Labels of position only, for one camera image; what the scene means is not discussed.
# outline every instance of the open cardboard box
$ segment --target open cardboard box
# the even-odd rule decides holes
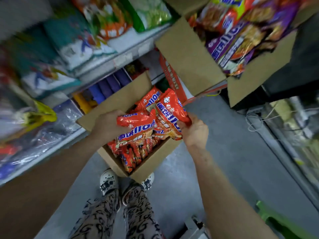
[[[178,74],[191,95],[198,96],[225,82],[226,76],[189,26],[186,18],[204,7],[209,0],[165,0],[181,15],[175,24],[157,42],[156,46]],[[318,0],[300,10],[292,26],[297,27],[319,11]],[[227,78],[230,106],[262,85],[274,72],[290,61],[297,31],[279,41],[273,53],[263,53],[252,60],[241,78]]]
[[[148,71],[144,72],[133,80],[130,84],[120,89],[118,92],[107,98],[100,105],[94,108],[90,113],[82,116],[78,123],[88,131],[91,131],[96,118],[103,113],[120,109],[124,112],[130,110],[134,103],[145,96],[152,88]],[[156,167],[180,144],[181,141],[175,141],[171,138],[166,139],[154,149],[142,163],[129,175],[121,162],[116,158],[108,145],[98,150],[98,153],[120,177],[130,177],[138,183],[145,180]]]

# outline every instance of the gray floor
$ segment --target gray floor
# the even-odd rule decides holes
[[[221,97],[203,97],[186,106],[210,129],[207,149],[230,182],[251,206],[265,201],[277,212],[319,237],[319,214],[245,117],[229,109]],[[36,239],[67,238],[89,198],[100,195],[99,178],[107,165],[96,153],[68,195]],[[193,161],[182,143],[156,169],[148,197],[167,238],[173,237],[187,217],[204,218]],[[125,238],[119,214],[112,238]]]

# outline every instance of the foot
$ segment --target foot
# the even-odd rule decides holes
[[[149,177],[146,178],[146,180],[144,180],[141,185],[143,186],[144,190],[149,190],[152,187],[154,181],[154,173],[151,173],[149,175]],[[135,182],[134,180],[130,183],[129,187],[124,191],[123,196],[122,196],[122,204],[124,206],[127,206],[127,201],[129,199],[129,192],[134,189],[136,186],[141,186],[140,184],[138,184],[137,182]]]
[[[119,188],[118,177],[111,168],[107,169],[101,175],[100,188],[102,190],[103,195],[105,195],[108,191],[112,189]]]

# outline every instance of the letter print pants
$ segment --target letter print pants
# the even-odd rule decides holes
[[[109,191],[102,198],[87,201],[84,217],[79,219],[71,232],[71,239],[109,239],[116,213],[120,206],[119,190]],[[162,239],[162,232],[154,219],[154,212],[144,189],[135,186],[129,192],[124,208],[126,239]]]

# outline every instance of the blue package roll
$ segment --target blue package roll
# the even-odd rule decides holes
[[[114,76],[120,82],[122,87],[126,86],[131,82],[131,80],[127,77],[126,73],[122,69],[119,69],[117,72],[115,72]]]
[[[113,91],[110,88],[110,85],[108,84],[108,82],[105,79],[101,80],[98,83],[98,85],[99,85],[101,92],[103,93],[103,95],[105,96],[106,99],[113,94]]]
[[[101,104],[103,101],[106,100],[98,84],[94,84],[91,87],[89,87],[89,91],[91,92],[93,99],[98,104]]]
[[[110,87],[114,93],[121,89],[120,84],[115,79],[114,75],[110,75],[110,76],[106,77],[105,80],[108,82],[108,84],[110,85]]]

